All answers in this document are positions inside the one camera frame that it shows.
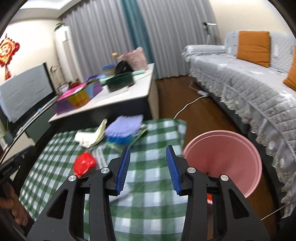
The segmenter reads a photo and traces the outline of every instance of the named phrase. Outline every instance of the orange cushion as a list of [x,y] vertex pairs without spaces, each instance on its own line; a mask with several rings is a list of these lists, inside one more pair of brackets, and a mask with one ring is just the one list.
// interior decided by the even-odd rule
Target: orange cushion
[[296,45],[294,48],[294,61],[292,63],[288,77],[283,81],[283,83],[296,91]]
[[265,31],[240,31],[237,58],[269,68],[270,36]]

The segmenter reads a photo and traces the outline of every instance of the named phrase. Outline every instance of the pink woven basket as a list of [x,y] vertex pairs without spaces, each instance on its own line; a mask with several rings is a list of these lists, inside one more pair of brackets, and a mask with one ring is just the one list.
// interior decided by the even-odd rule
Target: pink woven basket
[[117,61],[126,61],[134,71],[147,70],[148,64],[145,57],[145,53],[142,47],[138,47],[136,50],[124,53],[117,58]]

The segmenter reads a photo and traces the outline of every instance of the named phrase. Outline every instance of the lace trim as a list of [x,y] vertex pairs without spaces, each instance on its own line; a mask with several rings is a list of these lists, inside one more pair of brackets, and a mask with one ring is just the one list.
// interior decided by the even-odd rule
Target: lace trim
[[[204,85],[209,90],[209,92],[213,93],[216,97],[220,97],[220,102],[223,102],[229,110],[234,110],[235,113],[241,118],[244,124],[250,124],[251,132],[257,135],[256,142],[265,146],[266,154],[273,157],[273,162],[271,166],[275,169],[279,181],[284,184],[284,187],[281,189],[281,191],[286,192],[286,195],[284,198],[282,198],[281,203],[291,203],[293,201],[293,195],[290,191],[290,188],[292,184],[295,182],[295,177],[290,172],[282,172],[280,170],[285,162],[285,157],[278,157],[276,155],[276,137],[268,141],[267,134],[262,133],[262,128],[256,125],[256,122],[254,119],[251,118],[250,113],[245,111],[244,109],[238,108],[238,101],[230,99],[230,95],[223,96],[221,91],[214,89],[212,85],[205,83],[199,77],[195,78],[198,82],[201,83],[201,85]],[[284,209],[284,216],[282,218],[289,217],[292,214],[295,207],[296,204],[294,203],[287,205]]]

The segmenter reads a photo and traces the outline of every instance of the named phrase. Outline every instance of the television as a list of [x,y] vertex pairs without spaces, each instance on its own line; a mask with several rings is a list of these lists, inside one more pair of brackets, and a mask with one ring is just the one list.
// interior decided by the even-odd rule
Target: television
[[8,122],[8,129],[15,136],[56,95],[47,64],[31,68],[0,84],[0,119],[5,127]]

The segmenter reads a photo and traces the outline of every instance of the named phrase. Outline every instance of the sofa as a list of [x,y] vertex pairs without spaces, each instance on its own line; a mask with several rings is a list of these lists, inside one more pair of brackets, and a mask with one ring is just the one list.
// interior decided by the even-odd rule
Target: sofa
[[[190,75],[228,113],[257,147],[278,204],[296,199],[296,92],[282,82],[294,58],[293,35],[270,32],[270,67],[236,58],[239,32],[224,45],[189,45],[183,51]],[[287,205],[283,218],[295,204]]]

